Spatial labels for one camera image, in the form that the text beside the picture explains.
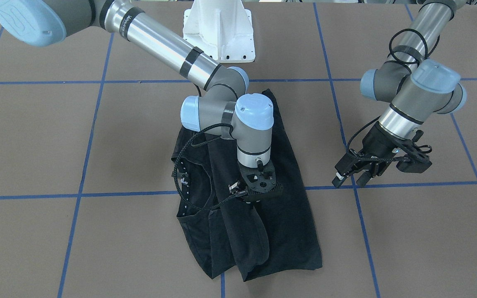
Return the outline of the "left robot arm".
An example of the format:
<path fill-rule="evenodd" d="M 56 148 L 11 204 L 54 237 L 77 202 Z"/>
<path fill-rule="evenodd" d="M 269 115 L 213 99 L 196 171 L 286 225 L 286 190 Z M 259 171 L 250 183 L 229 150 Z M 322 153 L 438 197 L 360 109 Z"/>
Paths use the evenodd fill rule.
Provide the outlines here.
<path fill-rule="evenodd" d="M 357 185 L 364 187 L 395 162 L 401 172 L 422 173 L 431 166 L 432 147 L 418 145 L 420 126 L 433 113 L 449 114 L 466 103 L 460 74 L 430 59 L 440 34 L 456 12 L 460 0 L 426 0 L 409 28 L 400 30 L 397 45 L 391 40 L 389 55 L 379 69 L 368 70 L 360 80 L 363 96 L 388 103 L 386 111 L 368 123 L 363 148 L 350 143 L 335 165 L 332 181 L 339 188 L 347 178 L 361 172 Z"/>

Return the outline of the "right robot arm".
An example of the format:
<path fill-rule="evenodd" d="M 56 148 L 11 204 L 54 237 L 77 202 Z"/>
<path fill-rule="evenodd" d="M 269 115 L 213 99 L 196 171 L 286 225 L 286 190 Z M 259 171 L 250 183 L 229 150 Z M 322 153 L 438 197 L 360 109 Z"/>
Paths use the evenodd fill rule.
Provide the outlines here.
<path fill-rule="evenodd" d="M 91 26 L 118 33 L 206 91 L 189 96 L 181 107 L 184 128 L 237 144 L 241 177 L 229 199 L 258 202 L 282 193 L 270 160 L 273 103 L 248 94 L 243 69 L 226 68 L 203 50 L 152 19 L 128 0 L 0 0 L 0 24 L 28 45 L 43 47 Z"/>

